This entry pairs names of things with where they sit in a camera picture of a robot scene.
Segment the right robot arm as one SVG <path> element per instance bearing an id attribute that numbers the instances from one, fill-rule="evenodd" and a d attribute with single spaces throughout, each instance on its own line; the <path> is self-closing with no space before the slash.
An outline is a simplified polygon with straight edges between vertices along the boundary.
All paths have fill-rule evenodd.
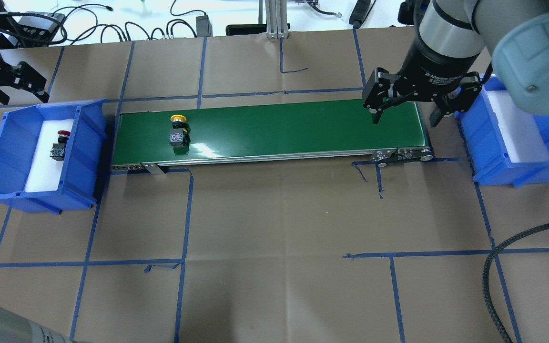
<path id="1" fill-rule="evenodd" d="M 431 102 L 432 127 L 465 112 L 493 74 L 523 111 L 549 115 L 549 0 L 406 0 L 416 34 L 401 69 L 376 68 L 363 106 L 378 123 L 406 102 Z"/>

